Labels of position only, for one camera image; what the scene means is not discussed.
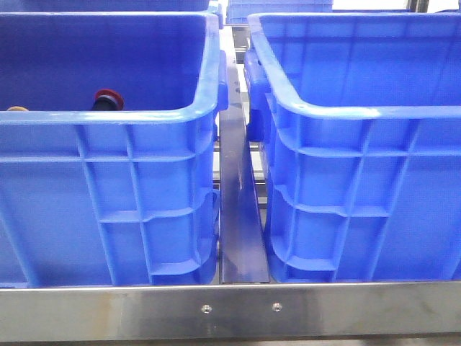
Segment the yellow push button switch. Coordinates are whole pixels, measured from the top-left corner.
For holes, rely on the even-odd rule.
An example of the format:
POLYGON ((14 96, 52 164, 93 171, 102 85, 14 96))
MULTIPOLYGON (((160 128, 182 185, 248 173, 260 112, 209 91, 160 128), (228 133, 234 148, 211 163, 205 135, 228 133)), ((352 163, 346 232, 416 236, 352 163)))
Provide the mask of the yellow push button switch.
POLYGON ((12 107, 9 107, 6 111, 26 112, 26 111, 29 111, 29 110, 27 108, 21 107, 21 106, 12 106, 12 107))

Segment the steel divider bar between bins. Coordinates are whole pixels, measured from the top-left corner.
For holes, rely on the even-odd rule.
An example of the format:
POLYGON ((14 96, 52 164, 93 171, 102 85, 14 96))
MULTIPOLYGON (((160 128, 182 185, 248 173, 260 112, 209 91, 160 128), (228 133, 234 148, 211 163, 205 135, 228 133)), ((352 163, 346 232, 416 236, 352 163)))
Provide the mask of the steel divider bar between bins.
POLYGON ((268 283, 267 253, 240 104, 220 113, 220 281, 268 283))

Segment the large blue right plastic bin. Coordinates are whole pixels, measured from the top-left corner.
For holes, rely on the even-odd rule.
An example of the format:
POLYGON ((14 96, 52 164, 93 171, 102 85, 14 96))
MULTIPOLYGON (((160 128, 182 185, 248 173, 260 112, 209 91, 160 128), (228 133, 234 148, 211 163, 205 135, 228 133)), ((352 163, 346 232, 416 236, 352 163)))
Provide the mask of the large blue right plastic bin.
POLYGON ((460 278, 460 15, 248 18, 279 282, 460 278))

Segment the large blue plastic bin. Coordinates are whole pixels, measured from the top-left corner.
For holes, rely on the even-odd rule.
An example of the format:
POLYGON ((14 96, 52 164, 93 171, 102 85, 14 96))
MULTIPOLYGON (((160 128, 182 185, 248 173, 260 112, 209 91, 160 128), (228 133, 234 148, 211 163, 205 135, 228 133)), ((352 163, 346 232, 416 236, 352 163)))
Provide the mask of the large blue plastic bin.
POLYGON ((213 14, 2 13, 2 288, 210 283, 227 106, 213 14))
POLYGON ((248 18, 279 282, 460 278, 460 15, 248 18))

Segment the large blue left plastic bin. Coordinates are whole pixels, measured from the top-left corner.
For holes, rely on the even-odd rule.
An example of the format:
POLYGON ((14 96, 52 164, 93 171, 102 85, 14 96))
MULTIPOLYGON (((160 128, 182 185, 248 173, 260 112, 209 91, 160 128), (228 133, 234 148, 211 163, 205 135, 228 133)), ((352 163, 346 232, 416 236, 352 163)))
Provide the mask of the large blue left plastic bin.
POLYGON ((227 106, 213 14, 2 13, 2 288, 210 283, 227 106))

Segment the blue bin rear right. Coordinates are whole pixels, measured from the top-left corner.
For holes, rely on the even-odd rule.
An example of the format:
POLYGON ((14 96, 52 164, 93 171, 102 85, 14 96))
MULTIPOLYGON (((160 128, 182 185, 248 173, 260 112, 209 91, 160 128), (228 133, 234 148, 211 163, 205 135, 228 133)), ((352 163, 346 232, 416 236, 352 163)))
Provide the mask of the blue bin rear right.
POLYGON ((240 25, 247 23, 250 14, 258 13, 298 13, 298 12, 331 12, 332 0, 240 0, 229 1, 226 9, 226 23, 240 25))

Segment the blue bin rear left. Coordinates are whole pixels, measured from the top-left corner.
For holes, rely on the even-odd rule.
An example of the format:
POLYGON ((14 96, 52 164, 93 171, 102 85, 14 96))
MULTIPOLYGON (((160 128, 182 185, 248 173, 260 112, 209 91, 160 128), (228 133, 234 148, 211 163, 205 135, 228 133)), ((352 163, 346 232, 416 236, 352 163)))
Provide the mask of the blue bin rear left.
POLYGON ((1 12, 208 12, 219 14, 218 1, 1 1, 1 12))

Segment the left rail screw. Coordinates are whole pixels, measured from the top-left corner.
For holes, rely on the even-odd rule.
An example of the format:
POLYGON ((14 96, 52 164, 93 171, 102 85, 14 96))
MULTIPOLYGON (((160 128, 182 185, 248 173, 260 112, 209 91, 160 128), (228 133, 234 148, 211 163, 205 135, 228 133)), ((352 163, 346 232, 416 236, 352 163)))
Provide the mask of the left rail screw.
POLYGON ((207 304, 205 304, 205 305, 201 308, 201 310, 202 310, 202 313, 204 313, 204 314, 209 314, 209 313, 212 311, 212 307, 209 306, 209 305, 207 305, 207 304))

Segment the rail screw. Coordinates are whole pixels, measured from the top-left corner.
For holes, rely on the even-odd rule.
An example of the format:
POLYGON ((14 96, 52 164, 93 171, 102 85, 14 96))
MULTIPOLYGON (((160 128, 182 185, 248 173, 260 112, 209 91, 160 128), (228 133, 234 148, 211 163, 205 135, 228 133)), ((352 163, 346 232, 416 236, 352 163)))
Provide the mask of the rail screw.
POLYGON ((282 310, 282 304, 280 303, 273 303, 272 304, 272 310, 275 312, 281 311, 282 310))
POLYGON ((204 313, 204 314, 209 314, 209 313, 212 311, 212 307, 209 306, 209 305, 207 305, 207 304, 205 304, 205 305, 201 308, 201 310, 202 310, 202 313, 204 313))

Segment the right rail screw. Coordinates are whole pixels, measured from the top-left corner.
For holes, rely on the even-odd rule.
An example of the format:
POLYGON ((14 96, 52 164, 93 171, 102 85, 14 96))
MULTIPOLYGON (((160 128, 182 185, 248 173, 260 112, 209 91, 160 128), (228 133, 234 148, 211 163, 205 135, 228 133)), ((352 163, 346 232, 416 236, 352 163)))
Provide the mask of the right rail screw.
POLYGON ((272 310, 275 312, 281 311, 282 310, 282 304, 280 303, 273 303, 272 304, 272 310))

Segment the steel front rail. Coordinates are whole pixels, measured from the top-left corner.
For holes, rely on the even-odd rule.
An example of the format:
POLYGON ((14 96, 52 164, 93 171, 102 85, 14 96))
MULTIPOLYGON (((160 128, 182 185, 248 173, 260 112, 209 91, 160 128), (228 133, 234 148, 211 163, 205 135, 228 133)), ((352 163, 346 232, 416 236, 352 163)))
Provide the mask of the steel front rail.
POLYGON ((457 281, 1 291, 2 342, 459 334, 457 281), (282 310, 273 311, 273 303, 282 310))

